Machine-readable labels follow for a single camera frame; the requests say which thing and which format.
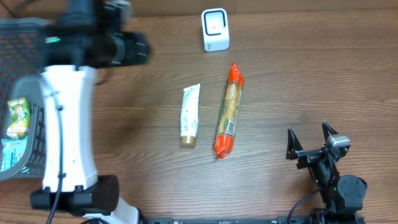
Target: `wooden surface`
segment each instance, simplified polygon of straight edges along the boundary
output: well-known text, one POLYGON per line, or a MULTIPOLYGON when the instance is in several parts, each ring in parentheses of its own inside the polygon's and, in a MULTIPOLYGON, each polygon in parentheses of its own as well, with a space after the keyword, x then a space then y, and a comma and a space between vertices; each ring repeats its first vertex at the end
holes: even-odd
MULTIPOLYGON (((328 121, 352 142, 340 174, 369 184, 359 215, 397 223, 398 10, 239 14, 229 27, 229 50, 204 53, 198 16, 134 19, 127 29, 145 32, 154 54, 96 89, 99 174, 116 174, 121 196, 148 217, 286 215, 315 188, 307 170, 285 160, 287 129, 312 150, 328 121), (246 82, 233 152, 217 160, 212 143, 231 62, 246 82), (182 89, 197 83, 197 146, 182 149, 182 89)), ((30 209, 38 188, 40 180, 0 183, 0 223, 44 223, 48 212, 30 209)), ((321 206, 317 195, 295 214, 321 206)))
MULTIPOLYGON (((3 0, 15 6, 20 0, 3 0)), ((398 0, 129 0, 134 16, 200 15, 205 9, 222 7, 228 13, 316 11, 397 8, 398 0)), ((24 16, 54 19, 65 10, 66 0, 36 0, 24 16)), ((0 18, 6 14, 0 7, 0 18)))

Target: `white tube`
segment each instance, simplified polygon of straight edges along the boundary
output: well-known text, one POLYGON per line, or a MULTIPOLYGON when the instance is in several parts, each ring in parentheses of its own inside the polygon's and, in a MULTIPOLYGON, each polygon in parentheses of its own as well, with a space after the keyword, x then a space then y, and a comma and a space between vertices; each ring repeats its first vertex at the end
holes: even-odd
POLYGON ((181 146, 195 147, 198 132, 200 84, 186 87, 181 106, 181 146))

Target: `gold cap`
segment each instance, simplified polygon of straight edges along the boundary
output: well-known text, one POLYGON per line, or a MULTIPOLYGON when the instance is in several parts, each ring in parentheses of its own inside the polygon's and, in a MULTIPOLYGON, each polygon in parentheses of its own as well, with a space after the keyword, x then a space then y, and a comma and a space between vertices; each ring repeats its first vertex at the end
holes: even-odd
POLYGON ((197 144, 197 139, 193 136, 181 136, 180 140, 182 147, 195 147, 197 144))

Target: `plastic crate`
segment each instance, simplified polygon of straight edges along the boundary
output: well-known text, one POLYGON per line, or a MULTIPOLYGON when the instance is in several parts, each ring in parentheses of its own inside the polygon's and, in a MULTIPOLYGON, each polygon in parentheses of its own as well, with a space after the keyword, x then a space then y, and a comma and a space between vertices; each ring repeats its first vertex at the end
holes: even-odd
MULTIPOLYGON (((0 170, 0 180, 43 177, 45 171, 45 125, 39 86, 39 30, 47 22, 38 18, 0 20, 0 137, 6 139, 10 125, 7 102, 25 97, 31 105, 27 147, 20 161, 0 170)), ((0 164, 2 162, 0 144, 0 164)))

